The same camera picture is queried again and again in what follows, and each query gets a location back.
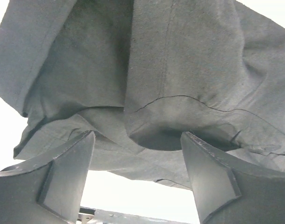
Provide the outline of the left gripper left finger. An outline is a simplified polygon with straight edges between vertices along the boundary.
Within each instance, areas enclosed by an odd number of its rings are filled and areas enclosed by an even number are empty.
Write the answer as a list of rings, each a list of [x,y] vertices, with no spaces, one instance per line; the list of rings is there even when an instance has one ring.
[[[74,224],[93,154],[85,131],[0,171],[0,224]]]

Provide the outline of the black long sleeve shirt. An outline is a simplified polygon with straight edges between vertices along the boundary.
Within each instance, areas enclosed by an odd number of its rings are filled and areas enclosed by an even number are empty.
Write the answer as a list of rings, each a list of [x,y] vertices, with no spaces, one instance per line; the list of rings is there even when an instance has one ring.
[[[92,130],[91,170],[188,188],[191,132],[285,173],[285,28],[236,0],[12,0],[0,97],[15,159]]]

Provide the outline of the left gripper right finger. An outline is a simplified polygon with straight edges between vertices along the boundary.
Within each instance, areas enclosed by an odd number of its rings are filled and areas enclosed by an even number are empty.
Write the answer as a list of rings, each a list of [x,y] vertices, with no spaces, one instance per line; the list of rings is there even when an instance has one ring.
[[[202,224],[285,224],[285,173],[238,159],[189,132],[181,146]]]

